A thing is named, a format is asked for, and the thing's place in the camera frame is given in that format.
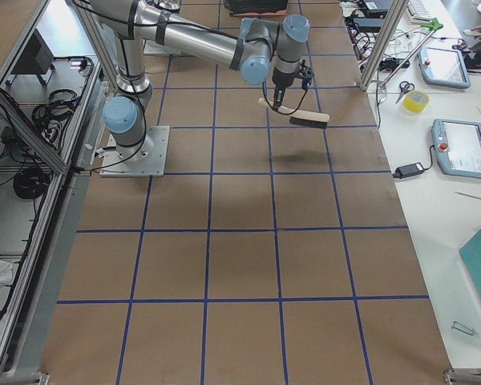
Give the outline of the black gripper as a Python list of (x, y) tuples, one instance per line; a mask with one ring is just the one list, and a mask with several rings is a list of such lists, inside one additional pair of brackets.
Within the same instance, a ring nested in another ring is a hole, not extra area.
[(275, 85), (274, 105), (282, 105), (285, 91), (293, 85), (295, 79), (301, 80), (301, 88), (307, 92), (313, 80), (312, 68), (305, 64), (304, 59), (296, 62), (277, 59), (272, 75), (272, 81)]

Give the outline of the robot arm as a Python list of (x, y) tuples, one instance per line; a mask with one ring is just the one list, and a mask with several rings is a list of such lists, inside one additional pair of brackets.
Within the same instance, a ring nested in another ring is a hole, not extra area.
[(142, 160), (152, 150), (146, 125), (139, 114), (146, 105), (141, 95), (151, 94), (145, 72), (143, 45), (146, 41), (169, 47), (200, 59), (221, 64), (248, 84), (264, 86), (268, 80), (275, 87), (265, 106), (288, 116), (293, 124), (312, 121), (310, 112), (283, 105), (286, 90), (295, 79), (304, 90), (313, 71), (302, 58), (309, 37), (309, 20), (291, 14), (283, 22), (245, 18), (237, 36), (213, 30), (181, 17), (149, 1), (76, 1), (75, 6), (96, 17), (115, 35), (118, 55), (116, 84), (122, 96), (108, 103), (103, 118), (115, 140), (121, 160)]

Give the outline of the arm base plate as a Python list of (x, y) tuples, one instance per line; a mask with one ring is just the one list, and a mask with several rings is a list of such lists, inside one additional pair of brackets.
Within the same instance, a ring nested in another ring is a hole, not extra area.
[(103, 177), (163, 176), (168, 153), (169, 126), (149, 126), (141, 149), (117, 147), (112, 134), (107, 145), (115, 149), (105, 152), (102, 167)]

